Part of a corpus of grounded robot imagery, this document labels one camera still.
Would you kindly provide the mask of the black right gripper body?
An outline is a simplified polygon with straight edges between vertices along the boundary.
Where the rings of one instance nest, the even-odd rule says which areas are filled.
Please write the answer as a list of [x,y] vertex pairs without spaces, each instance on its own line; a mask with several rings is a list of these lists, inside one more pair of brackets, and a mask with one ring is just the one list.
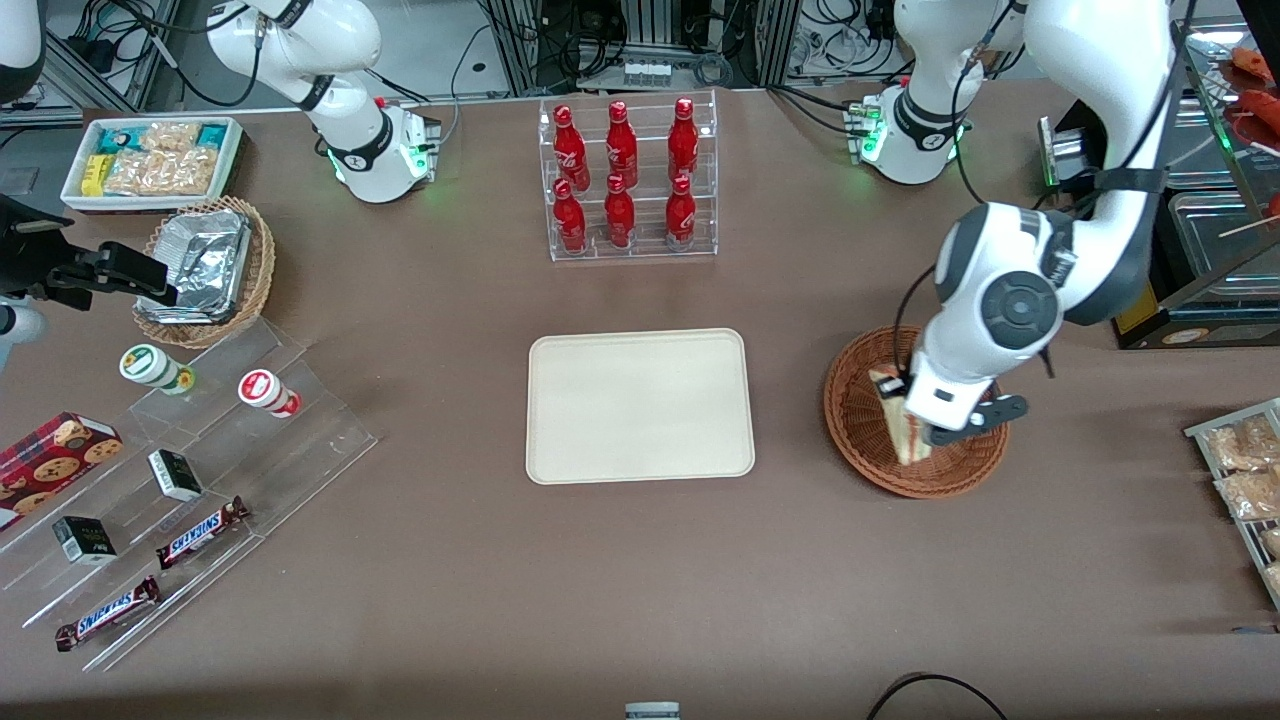
[[52,215],[6,195],[1,196],[1,292],[9,299],[33,299],[79,306],[77,290],[61,290],[51,279],[76,265],[79,250],[64,229],[69,218]]

